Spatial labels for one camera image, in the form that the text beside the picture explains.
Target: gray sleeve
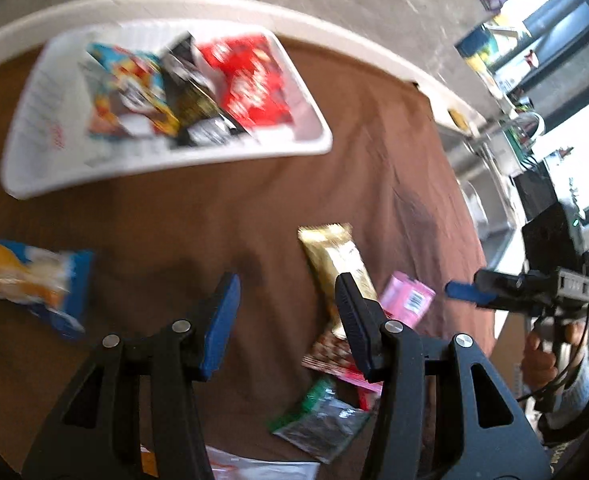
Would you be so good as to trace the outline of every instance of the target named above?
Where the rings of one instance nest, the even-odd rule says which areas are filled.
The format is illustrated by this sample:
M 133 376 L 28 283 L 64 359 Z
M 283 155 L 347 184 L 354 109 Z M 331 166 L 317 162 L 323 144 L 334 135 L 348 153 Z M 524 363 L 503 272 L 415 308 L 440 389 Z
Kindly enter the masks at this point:
M 589 373 L 587 371 L 587 351 L 581 364 L 577 378 L 567 388 L 561 397 L 558 410 L 546 413 L 548 426 L 552 430 L 559 430 L 571 423 L 585 409 L 589 401 Z

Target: white container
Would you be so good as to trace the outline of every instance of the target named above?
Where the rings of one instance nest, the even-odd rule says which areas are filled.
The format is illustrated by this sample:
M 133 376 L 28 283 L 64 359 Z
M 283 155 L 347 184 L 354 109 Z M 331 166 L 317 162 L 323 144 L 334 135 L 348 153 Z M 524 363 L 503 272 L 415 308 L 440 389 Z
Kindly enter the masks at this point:
M 186 32 L 197 44 L 252 32 L 264 34 L 284 73 L 293 123 L 249 130 L 251 137 L 243 141 L 204 148 L 170 149 L 170 140 L 161 136 L 105 142 L 88 135 L 93 104 L 82 69 L 88 43 L 160 54 Z M 281 43 L 266 28 L 218 20 L 91 25 L 53 38 L 37 60 L 12 119 L 1 183 L 13 197 L 25 199 L 118 175 L 248 158 L 315 155 L 331 147 L 332 133 L 319 107 Z

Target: finger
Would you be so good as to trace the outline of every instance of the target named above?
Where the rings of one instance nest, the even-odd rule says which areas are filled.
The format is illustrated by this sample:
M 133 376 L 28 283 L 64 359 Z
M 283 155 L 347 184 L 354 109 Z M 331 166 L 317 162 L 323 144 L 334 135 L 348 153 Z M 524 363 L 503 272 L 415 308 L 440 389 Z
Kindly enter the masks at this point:
M 541 344 L 541 338 L 534 330 L 532 330 L 525 338 L 525 347 L 530 350 L 536 350 Z
M 554 354 L 542 350 L 526 350 L 523 354 L 523 366 L 535 370 L 550 370 L 557 362 Z
M 585 323 L 582 321 L 571 323 L 565 327 L 565 340 L 571 345 L 578 346 L 585 330 Z M 587 334 L 583 338 L 583 344 L 587 343 Z
M 554 367 L 549 370 L 523 370 L 523 382 L 530 390 L 538 390 L 554 380 L 559 371 Z

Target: yellow and blue package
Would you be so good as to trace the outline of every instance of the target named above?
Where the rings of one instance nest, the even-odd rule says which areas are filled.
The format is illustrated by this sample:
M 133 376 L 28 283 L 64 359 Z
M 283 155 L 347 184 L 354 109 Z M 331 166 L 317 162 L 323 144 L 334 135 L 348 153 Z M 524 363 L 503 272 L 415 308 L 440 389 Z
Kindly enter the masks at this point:
M 166 101 L 158 56 L 101 43 L 92 43 L 87 50 L 106 71 L 94 95 L 91 135 L 177 136 L 178 120 Z
M 24 304 L 61 334 L 84 333 L 91 251 L 53 253 L 0 240 L 0 299 Z

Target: gold wrapper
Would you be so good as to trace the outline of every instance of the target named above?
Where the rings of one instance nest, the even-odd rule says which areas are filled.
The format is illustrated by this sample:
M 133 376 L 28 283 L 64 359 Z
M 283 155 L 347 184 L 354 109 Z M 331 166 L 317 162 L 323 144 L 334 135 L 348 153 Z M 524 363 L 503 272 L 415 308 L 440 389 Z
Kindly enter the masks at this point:
M 334 286 L 337 276 L 350 272 L 364 298 L 378 300 L 372 280 L 363 264 L 359 249 L 352 240 L 350 224 L 329 224 L 319 227 L 299 227 L 299 240 L 317 271 L 321 288 L 325 293 L 327 309 L 335 322 L 332 333 L 345 339 L 345 330 L 335 304 Z

